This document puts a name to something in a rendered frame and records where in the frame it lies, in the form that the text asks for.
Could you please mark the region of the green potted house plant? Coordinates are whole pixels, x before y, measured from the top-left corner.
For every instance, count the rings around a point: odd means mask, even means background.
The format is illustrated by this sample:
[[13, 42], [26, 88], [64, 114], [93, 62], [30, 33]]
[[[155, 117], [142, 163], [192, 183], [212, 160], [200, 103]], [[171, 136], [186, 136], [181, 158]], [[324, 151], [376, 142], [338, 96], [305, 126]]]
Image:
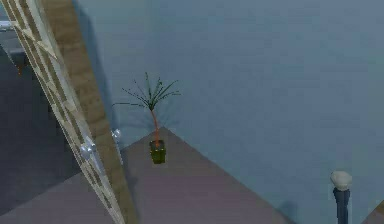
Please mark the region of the green potted house plant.
[[166, 162], [166, 145], [165, 141], [160, 138], [159, 122], [155, 113], [156, 107], [160, 102], [170, 96], [180, 96], [179, 90], [172, 90], [177, 80], [165, 85], [160, 77], [157, 78], [155, 85], [152, 85], [148, 72], [144, 73], [145, 88], [134, 80], [137, 92], [131, 89], [123, 88], [123, 91], [129, 96], [136, 99], [136, 102], [116, 102], [115, 105], [129, 105], [148, 109], [154, 124], [154, 139], [149, 142], [149, 154], [154, 164], [164, 164]]

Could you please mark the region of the brown wooden room door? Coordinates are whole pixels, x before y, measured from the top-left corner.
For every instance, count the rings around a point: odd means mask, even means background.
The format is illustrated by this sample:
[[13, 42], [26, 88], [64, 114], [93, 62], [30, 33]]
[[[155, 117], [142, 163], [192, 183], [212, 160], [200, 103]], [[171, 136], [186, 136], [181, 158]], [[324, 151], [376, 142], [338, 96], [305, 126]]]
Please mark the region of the brown wooden room door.
[[[82, 173], [115, 224], [139, 224], [72, 0], [0, 0]], [[84, 142], [96, 151], [85, 160]]]

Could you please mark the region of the white dome floor lamp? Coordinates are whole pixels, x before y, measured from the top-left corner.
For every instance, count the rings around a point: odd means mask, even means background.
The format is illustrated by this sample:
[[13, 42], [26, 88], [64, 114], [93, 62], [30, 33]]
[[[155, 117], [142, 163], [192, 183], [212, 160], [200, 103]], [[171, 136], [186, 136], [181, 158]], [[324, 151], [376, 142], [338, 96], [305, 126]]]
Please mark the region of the white dome floor lamp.
[[333, 195], [337, 207], [338, 224], [348, 224], [348, 203], [350, 199], [350, 185], [352, 176], [341, 170], [333, 171], [330, 180], [334, 185]]

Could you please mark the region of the brown wooden furniture corner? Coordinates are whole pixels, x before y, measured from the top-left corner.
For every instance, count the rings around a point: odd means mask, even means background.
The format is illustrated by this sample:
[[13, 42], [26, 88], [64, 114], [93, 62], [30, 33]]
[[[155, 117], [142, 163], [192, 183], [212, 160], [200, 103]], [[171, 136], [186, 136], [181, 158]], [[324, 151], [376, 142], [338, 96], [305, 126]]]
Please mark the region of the brown wooden furniture corner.
[[384, 224], [384, 200], [377, 205], [362, 224]]

